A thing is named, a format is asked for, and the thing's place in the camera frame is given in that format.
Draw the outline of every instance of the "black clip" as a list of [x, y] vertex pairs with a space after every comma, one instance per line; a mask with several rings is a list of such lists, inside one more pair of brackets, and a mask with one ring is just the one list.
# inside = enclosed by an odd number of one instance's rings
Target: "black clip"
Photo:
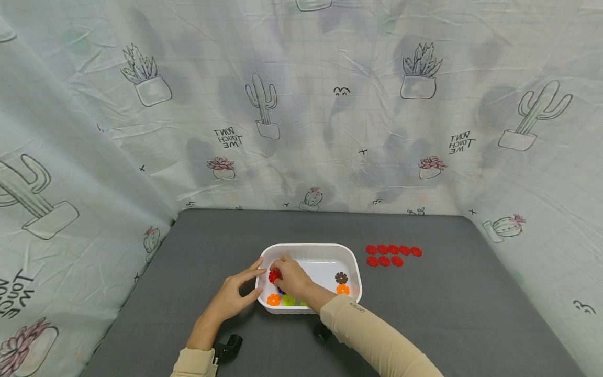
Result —
[[222, 343], [215, 343], [213, 349], [215, 350], [215, 358], [218, 359], [218, 363], [228, 363], [236, 359], [239, 355], [239, 350], [243, 344], [243, 338], [236, 334], [232, 334], [228, 339], [226, 345]]

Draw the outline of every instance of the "white plastic tray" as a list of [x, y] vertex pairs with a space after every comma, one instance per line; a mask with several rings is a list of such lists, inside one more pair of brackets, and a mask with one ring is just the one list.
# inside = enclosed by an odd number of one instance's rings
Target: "white plastic tray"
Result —
[[[339, 283], [335, 280], [337, 273], [344, 273], [347, 277], [345, 286], [350, 291], [349, 296], [360, 301], [362, 297], [362, 281], [358, 271], [358, 263], [354, 253], [347, 247], [339, 244], [276, 244], [269, 246], [262, 256], [264, 261], [261, 268], [270, 268], [272, 263], [279, 259], [283, 254], [289, 254], [295, 259], [308, 276], [317, 284], [327, 288], [331, 292], [337, 293]], [[299, 300], [296, 300], [292, 306], [285, 306], [282, 293], [279, 293], [277, 287], [268, 280], [267, 272], [256, 278], [256, 288], [264, 289], [257, 299], [272, 314], [312, 314], [313, 310], [303, 306]], [[279, 306], [268, 304], [268, 297], [277, 294], [280, 299]]]

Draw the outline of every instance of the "orange gear piece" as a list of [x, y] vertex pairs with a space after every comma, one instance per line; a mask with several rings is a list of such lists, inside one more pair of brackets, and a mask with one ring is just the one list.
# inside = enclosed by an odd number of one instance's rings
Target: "orange gear piece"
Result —
[[337, 286], [337, 294], [345, 294], [345, 295], [349, 296], [350, 289], [345, 284], [339, 284]]
[[280, 305], [280, 296], [276, 293], [272, 293], [270, 296], [268, 296], [268, 299], [266, 300], [266, 302], [270, 306], [279, 306]]

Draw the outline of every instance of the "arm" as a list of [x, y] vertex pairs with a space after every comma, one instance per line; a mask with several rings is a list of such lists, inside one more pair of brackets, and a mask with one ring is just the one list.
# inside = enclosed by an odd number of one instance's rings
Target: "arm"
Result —
[[289, 256], [275, 261], [279, 288], [305, 301], [337, 339], [357, 351], [381, 377], [442, 377], [431, 361], [396, 329], [347, 296], [314, 283]]
[[195, 322], [186, 348], [180, 351], [171, 377], [215, 377], [218, 365], [213, 361], [215, 351], [212, 346], [218, 329], [222, 322], [239, 314], [262, 293], [261, 288], [256, 288], [245, 297], [239, 294], [239, 288], [244, 282], [266, 272], [265, 268], [257, 269], [261, 264], [262, 258], [243, 272], [226, 278], [216, 296]]

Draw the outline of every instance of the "left hand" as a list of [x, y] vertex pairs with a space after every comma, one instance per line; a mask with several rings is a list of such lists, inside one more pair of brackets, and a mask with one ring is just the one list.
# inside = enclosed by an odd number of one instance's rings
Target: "left hand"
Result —
[[239, 314], [243, 309], [251, 305], [262, 293], [261, 288], [256, 288], [247, 296], [241, 297], [239, 288], [246, 281], [254, 279], [266, 273], [266, 268], [258, 267], [262, 264], [262, 257], [255, 261], [249, 268], [240, 273], [229, 276], [222, 284], [222, 287], [216, 293], [216, 296], [205, 309], [203, 315], [209, 315], [213, 320], [222, 323]]

